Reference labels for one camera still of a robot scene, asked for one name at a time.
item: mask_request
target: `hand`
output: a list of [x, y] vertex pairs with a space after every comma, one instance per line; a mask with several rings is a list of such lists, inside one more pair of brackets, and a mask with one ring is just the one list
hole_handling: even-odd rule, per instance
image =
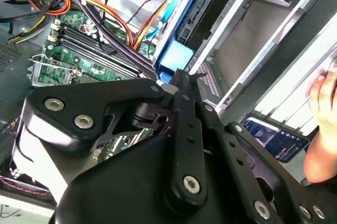
[[337, 66], [326, 77], [320, 76], [310, 92], [310, 108], [320, 126], [322, 147], [337, 155]]

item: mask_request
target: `red wire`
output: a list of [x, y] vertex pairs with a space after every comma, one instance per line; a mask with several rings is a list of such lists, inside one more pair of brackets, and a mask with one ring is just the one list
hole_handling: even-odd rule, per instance
[[[35, 5], [35, 3], [32, 0], [28, 0], [29, 3], [37, 10], [41, 11], [41, 9]], [[48, 15], [63, 15], [67, 13], [71, 9], [71, 0], [64, 0], [65, 6], [61, 9], [55, 10], [55, 11], [47, 11], [46, 13]]]
[[139, 29], [138, 33], [136, 34], [135, 38], [133, 39], [133, 41], [135, 41], [135, 42], [137, 41], [139, 35], [140, 35], [141, 32], [143, 31], [143, 28], [144, 28], [145, 24], [150, 20], [151, 17], [152, 17], [152, 15], [149, 16], [149, 17], [145, 20], [145, 22], [143, 23], [142, 27], [140, 27], [140, 29]]
[[0, 178], [0, 181], [2, 183], [4, 183], [5, 185], [8, 185], [12, 188], [15, 188], [17, 190], [20, 190], [20, 191], [24, 191], [24, 192], [29, 192], [30, 194], [36, 194], [36, 195], [51, 195], [49, 192], [46, 192], [46, 193], [43, 193], [43, 192], [38, 192], [38, 191], [30, 191], [30, 190], [26, 190], [24, 188], [21, 188], [19, 186], [15, 186], [15, 185], [12, 185], [11, 183], [7, 182], [5, 179], [3, 178]]
[[126, 22], [126, 24], [128, 24], [129, 22], [131, 22], [131, 20], [136, 16], [136, 14], [138, 14], [138, 12], [142, 9], [142, 7], [146, 4], [146, 3], [148, 3], [148, 2], [150, 2], [150, 1], [153, 1], [153, 0], [146, 0], [138, 9], [137, 9], [137, 11], [136, 11], [136, 13], [134, 13], [133, 14], [133, 16], [131, 16], [131, 18]]

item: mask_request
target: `phone screen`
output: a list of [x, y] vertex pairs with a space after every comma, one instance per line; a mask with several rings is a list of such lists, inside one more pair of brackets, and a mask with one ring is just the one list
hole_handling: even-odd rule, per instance
[[280, 162], [289, 162], [309, 144], [307, 139], [295, 136], [253, 117], [247, 119], [244, 127]]

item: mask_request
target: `blue cable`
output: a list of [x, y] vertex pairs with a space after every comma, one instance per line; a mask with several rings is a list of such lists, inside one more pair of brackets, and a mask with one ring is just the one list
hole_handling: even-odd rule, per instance
[[[178, 3], [180, 0], [172, 0], [169, 4], [169, 6], [167, 7], [165, 14], [163, 15], [161, 22], [163, 24], [165, 24], [168, 19], [170, 18], [170, 16], [172, 15], [173, 11], [175, 10], [175, 8], [177, 7]], [[160, 31], [160, 28], [157, 27], [154, 31], [152, 31], [151, 33], [149, 33], [148, 35], [145, 36], [146, 39], [152, 39], [158, 32]]]

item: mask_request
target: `silver screw head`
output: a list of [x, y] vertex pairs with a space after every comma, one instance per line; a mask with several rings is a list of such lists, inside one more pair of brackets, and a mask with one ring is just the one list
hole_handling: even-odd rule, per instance
[[325, 219], [325, 214], [322, 212], [321, 209], [319, 209], [317, 206], [313, 206], [313, 209], [315, 213], [318, 215], [318, 217], [320, 217], [322, 220]]
[[311, 220], [311, 213], [303, 205], [300, 205], [300, 210], [308, 219]]
[[192, 176], [185, 176], [183, 179], [184, 187], [192, 194], [198, 194], [200, 192], [200, 185], [198, 180]]
[[156, 86], [151, 86], [151, 89], [154, 90], [154, 91], [157, 92], [157, 93], [159, 92], [159, 89], [158, 89], [158, 87], [156, 87]]
[[213, 111], [213, 107], [211, 107], [210, 105], [205, 105], [205, 108], [210, 112]]
[[242, 128], [239, 125], [235, 125], [234, 128], [239, 132], [243, 131]]
[[50, 98], [44, 102], [44, 106], [51, 111], [60, 111], [64, 108], [64, 103], [56, 98]]
[[187, 95], [184, 95], [184, 94], [183, 94], [183, 98], [186, 99], [186, 100], [190, 100], [190, 98]]
[[75, 117], [74, 123], [81, 129], [90, 129], [94, 126], [94, 120], [88, 115], [78, 115]]
[[270, 213], [268, 208], [265, 206], [264, 203], [260, 201], [255, 201], [254, 202], [254, 207], [256, 212], [265, 220], [269, 220], [270, 218]]

